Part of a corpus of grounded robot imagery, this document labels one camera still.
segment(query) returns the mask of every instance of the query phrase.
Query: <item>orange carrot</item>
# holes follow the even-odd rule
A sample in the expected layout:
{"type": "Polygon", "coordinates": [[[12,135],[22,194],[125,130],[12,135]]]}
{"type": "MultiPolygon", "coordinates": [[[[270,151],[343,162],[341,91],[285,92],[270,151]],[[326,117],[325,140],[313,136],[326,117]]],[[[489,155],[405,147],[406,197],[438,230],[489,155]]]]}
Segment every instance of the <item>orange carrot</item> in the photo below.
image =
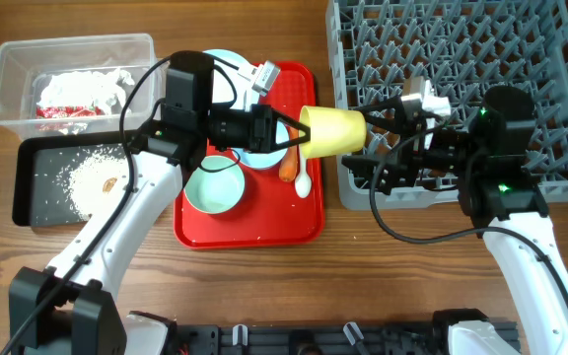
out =
{"type": "MultiPolygon", "coordinates": [[[[293,140],[299,136],[296,129],[289,129],[290,139],[293,140]]],[[[284,182],[291,182],[297,176],[299,156],[297,155],[297,146],[290,147],[286,151],[286,155],[280,163],[280,179],[284,182]]]]}

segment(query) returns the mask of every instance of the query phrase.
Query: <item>wood grain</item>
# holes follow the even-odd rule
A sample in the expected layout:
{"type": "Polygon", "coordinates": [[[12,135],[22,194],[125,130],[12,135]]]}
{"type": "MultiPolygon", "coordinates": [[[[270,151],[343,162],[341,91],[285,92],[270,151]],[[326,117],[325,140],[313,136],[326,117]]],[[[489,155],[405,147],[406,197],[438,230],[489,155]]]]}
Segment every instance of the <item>wood grain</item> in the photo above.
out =
{"type": "MultiPolygon", "coordinates": [[[[333,106],[325,1],[0,2],[0,44],[59,36],[148,33],[158,56],[223,47],[249,61],[295,60],[317,77],[319,104],[333,106]]],[[[43,268],[81,225],[19,228],[11,221],[19,140],[0,128],[0,349],[8,336],[7,287],[23,265],[43,268]]],[[[436,310],[480,308],[517,320],[505,280],[483,242],[401,244],[369,212],[345,210],[335,160],[323,160],[325,230],[291,248],[196,252],[174,237],[172,210],[160,217],[124,278],[119,309],[181,323],[342,323],[427,320],[436,310]]],[[[568,204],[551,206],[568,267],[568,204]]],[[[456,204],[384,212],[399,231],[427,237],[469,227],[456,204]]]]}

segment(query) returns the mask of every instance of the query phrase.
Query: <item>spoon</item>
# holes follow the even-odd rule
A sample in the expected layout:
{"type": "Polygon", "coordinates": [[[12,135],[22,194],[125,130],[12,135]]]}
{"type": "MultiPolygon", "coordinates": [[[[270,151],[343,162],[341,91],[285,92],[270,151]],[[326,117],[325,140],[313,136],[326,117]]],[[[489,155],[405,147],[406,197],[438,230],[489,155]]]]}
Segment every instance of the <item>spoon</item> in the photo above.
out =
{"type": "Polygon", "coordinates": [[[295,177],[295,191],[301,198],[306,198],[311,193],[313,182],[306,173],[306,157],[302,154],[301,149],[298,149],[298,151],[300,152],[300,173],[295,177]]]}

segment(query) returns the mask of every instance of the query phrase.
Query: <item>yellow cylinder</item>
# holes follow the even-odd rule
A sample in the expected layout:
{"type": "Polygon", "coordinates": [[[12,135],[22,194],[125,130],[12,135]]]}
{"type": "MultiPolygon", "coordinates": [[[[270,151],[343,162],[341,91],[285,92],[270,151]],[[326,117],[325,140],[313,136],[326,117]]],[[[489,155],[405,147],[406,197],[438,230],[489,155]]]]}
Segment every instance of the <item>yellow cylinder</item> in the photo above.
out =
{"type": "Polygon", "coordinates": [[[307,159],[357,152],[365,145],[367,124],[359,111],[304,106],[300,122],[311,128],[311,141],[300,145],[307,159]]]}

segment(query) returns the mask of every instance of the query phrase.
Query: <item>gray dish rack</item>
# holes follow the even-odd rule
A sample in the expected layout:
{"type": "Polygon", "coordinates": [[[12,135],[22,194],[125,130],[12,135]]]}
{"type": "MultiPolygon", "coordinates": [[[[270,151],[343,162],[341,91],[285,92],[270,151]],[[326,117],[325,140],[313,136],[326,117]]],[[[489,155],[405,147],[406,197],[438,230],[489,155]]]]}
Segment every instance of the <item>gray dish rack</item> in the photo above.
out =
{"type": "MultiPolygon", "coordinates": [[[[540,176],[547,202],[568,202],[568,13],[564,0],[329,0],[325,14],[328,57],[338,108],[354,108],[400,95],[405,78],[431,79],[453,106],[455,129],[465,129],[492,86],[513,85],[532,94],[538,122],[526,167],[540,176]]],[[[363,154],[387,134],[374,133],[363,154]]],[[[341,165],[339,195],[349,209],[370,208],[369,186],[341,165]]],[[[448,187],[456,177],[425,183],[448,187]]],[[[380,208],[423,208],[457,201],[456,191],[416,185],[380,208]]]]}

